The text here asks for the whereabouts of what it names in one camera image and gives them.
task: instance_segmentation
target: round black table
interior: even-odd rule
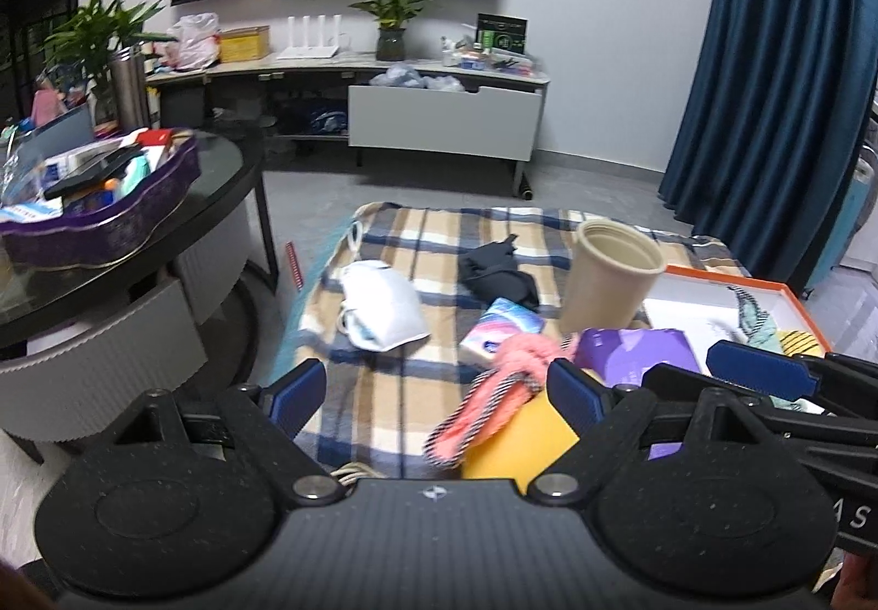
[[[106,268],[40,271],[15,265],[7,272],[4,293],[0,294],[0,350],[6,354],[0,354],[0,359],[19,357],[23,352],[17,343],[131,289],[168,265],[223,221],[251,191],[256,193],[269,271],[252,264],[247,267],[275,289],[278,259],[262,181],[262,137],[249,135],[232,142],[208,133],[199,132],[198,136],[201,176],[183,203],[133,256]]]

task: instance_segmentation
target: baseboard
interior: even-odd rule
[[[589,156],[562,154],[559,151],[546,151],[545,149],[536,149],[530,161],[533,164],[563,166],[577,171],[591,171],[594,174],[610,174],[614,177],[633,178],[634,180],[644,181],[647,184],[655,184],[656,186],[661,183],[662,177],[665,175],[663,171],[642,169],[639,166],[631,166],[630,164],[619,164],[617,161],[591,159]]]

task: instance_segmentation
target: blue pad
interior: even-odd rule
[[[745,344],[720,340],[708,350],[707,363],[710,373],[720,380],[789,402],[813,395],[817,389],[804,362]]]
[[[585,374],[555,360],[550,364],[546,378],[549,402],[579,437],[604,417],[603,404],[597,390],[606,391],[606,388],[599,382],[594,382],[593,389],[583,379]]]
[[[265,389],[269,419],[293,439],[327,395],[327,369],[319,360],[305,360]]]

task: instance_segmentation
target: purple tray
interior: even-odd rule
[[[199,144],[193,136],[124,199],[81,216],[0,223],[0,237],[17,264],[44,270],[114,265],[148,241],[199,176]]]

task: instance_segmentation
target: white router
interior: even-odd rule
[[[302,45],[296,46],[295,28],[296,19],[286,19],[286,50],[278,53],[278,60],[304,60],[306,58],[322,59],[332,57],[338,52],[338,38],[341,31],[341,15],[334,15],[333,18],[333,36],[332,45],[326,44],[326,26],[327,17],[325,15],[317,16],[317,45],[312,45],[309,40],[309,28],[311,26],[311,16],[306,15],[302,18]]]

